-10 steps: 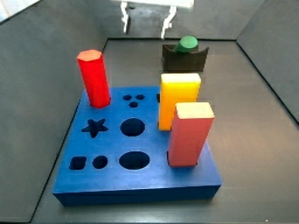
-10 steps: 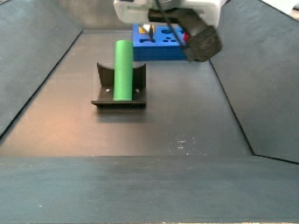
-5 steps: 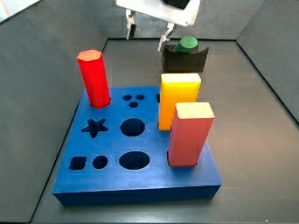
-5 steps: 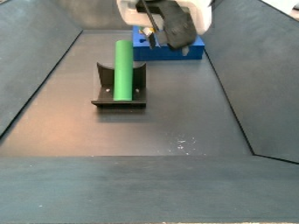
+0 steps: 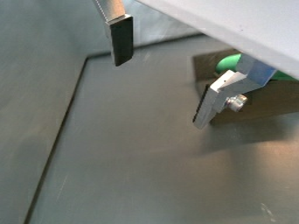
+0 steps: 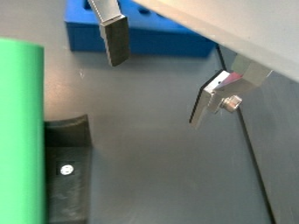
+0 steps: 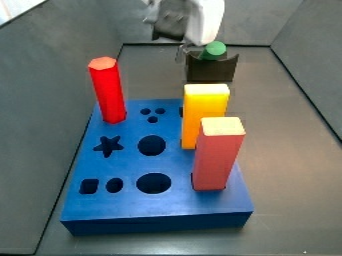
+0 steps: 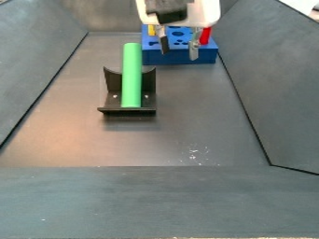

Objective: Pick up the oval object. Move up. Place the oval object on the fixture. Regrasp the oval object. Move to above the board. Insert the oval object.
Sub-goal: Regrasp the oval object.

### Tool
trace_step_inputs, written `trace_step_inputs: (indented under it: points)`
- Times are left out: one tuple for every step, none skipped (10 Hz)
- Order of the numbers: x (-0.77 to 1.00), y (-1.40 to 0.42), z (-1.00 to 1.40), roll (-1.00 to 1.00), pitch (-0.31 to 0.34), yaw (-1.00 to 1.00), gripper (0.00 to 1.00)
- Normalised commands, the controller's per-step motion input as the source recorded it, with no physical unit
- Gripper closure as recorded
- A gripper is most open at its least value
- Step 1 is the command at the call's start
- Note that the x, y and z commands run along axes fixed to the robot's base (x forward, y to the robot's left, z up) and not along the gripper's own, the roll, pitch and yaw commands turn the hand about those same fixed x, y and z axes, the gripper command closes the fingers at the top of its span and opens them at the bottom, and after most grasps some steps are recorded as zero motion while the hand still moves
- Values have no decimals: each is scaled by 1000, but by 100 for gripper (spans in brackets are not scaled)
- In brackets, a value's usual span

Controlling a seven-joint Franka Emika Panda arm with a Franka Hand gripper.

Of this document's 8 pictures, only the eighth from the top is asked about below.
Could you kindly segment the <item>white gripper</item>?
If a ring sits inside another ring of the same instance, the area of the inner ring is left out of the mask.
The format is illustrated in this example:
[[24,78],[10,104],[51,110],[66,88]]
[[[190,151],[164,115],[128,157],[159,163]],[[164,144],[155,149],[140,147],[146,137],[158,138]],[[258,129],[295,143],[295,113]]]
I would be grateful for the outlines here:
[[188,50],[190,59],[196,60],[202,28],[214,26],[220,18],[219,0],[136,0],[136,6],[142,23],[156,25],[163,54],[170,51],[170,45],[162,25],[195,27]]

